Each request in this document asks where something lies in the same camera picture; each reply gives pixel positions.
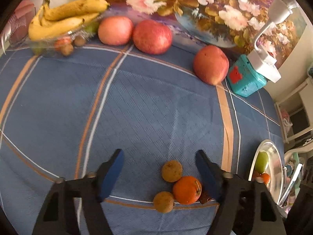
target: metal bowl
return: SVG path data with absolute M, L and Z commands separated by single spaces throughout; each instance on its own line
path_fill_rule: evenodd
M 281 164 L 280 154 L 272 141 L 270 140 L 262 141 L 258 149 L 256 150 L 252 166 L 250 169 L 249 181 L 251 181 L 252 179 L 255 161 L 260 151 L 265 151 L 269 156 L 269 164 L 265 169 L 265 172 L 270 175 L 271 180 L 269 184 L 269 191 L 275 203 L 278 204 L 283 190 L 283 167 Z

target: apple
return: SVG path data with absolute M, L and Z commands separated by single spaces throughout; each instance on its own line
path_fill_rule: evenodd
M 172 31 L 164 24 L 151 19 L 135 26 L 133 41 L 140 51 L 152 55 L 165 53 L 172 45 Z
M 220 84 L 226 77 L 229 61 L 225 53 L 218 47 L 208 45 L 196 54 L 193 70 L 196 76 L 210 85 Z
M 131 39 L 134 25 L 125 16 L 107 17 L 99 25 L 98 36 L 103 44 L 124 45 Z

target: teal container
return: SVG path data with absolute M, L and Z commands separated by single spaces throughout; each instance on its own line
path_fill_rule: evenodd
M 256 72 L 246 55 L 241 55 L 227 73 L 232 91 L 242 97 L 248 97 L 266 85 L 266 78 Z

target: lamp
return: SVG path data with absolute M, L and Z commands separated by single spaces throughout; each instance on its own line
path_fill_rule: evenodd
M 274 0 L 268 10 L 268 21 L 259 30 L 253 39 L 254 50 L 248 54 L 248 59 L 252 67 L 267 79 L 277 82 L 281 75 L 275 67 L 277 60 L 273 58 L 262 45 L 257 46 L 257 40 L 270 27 L 271 24 L 282 23 L 290 14 L 292 9 L 297 8 L 296 0 Z

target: yellow banana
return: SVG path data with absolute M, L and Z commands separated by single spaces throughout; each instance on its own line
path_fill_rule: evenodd
M 44 5 L 40 7 L 38 13 L 32 19 L 28 27 L 28 36 L 32 41 L 37 41 L 45 38 L 57 37 L 68 31 L 79 27 L 84 21 L 79 18 L 68 18 L 56 22 L 52 26 L 42 26 L 40 24 L 40 16 L 44 11 Z
M 58 21 L 88 13 L 103 12 L 108 6 L 109 3 L 106 0 L 76 0 L 53 9 L 47 9 L 44 17 L 50 21 Z
M 86 24 L 86 23 L 89 23 L 90 21 L 92 21 L 93 19 L 95 19 L 98 16 L 99 16 L 99 13 L 89 13 L 89 14 L 86 14 L 86 15 L 83 15 L 83 16 L 77 16 L 75 18 L 83 19 L 84 20 L 84 24 Z M 57 22 L 59 22 L 59 21 L 47 20 L 44 16 L 41 19 L 41 25 L 42 26 L 52 26 L 52 25 L 54 25 Z

